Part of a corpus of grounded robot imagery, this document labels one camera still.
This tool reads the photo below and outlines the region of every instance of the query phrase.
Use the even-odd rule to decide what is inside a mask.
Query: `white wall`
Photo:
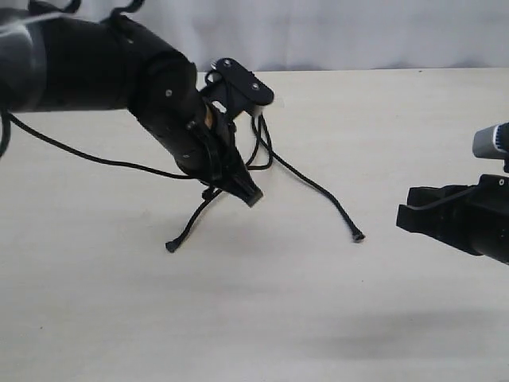
[[[80,15],[127,3],[83,0]],[[146,0],[135,18],[201,68],[225,56],[251,70],[509,66],[507,0]]]

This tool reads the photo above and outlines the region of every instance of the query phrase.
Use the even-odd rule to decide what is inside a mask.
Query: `white backdrop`
[[[80,15],[127,3],[83,0]],[[146,0],[135,18],[201,69],[225,56],[251,70],[509,66],[506,0]]]

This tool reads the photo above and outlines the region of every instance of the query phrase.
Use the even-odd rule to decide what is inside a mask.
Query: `table surface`
[[[509,269],[396,228],[408,188],[476,184],[474,133],[509,120],[509,69],[264,72],[275,166],[249,209],[73,157],[14,128],[0,161],[0,379],[509,380]],[[174,171],[124,112],[21,115],[91,154]],[[249,120],[239,147],[253,146]]]

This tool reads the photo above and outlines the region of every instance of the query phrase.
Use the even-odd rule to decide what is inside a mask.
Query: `white table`
[[[262,73],[274,167],[171,255],[203,187],[70,156],[14,128],[0,161],[0,380],[509,380],[509,269],[396,228],[418,185],[476,184],[475,131],[509,120],[509,70]],[[123,112],[22,115],[72,146],[175,170]],[[239,120],[239,146],[253,137]]]

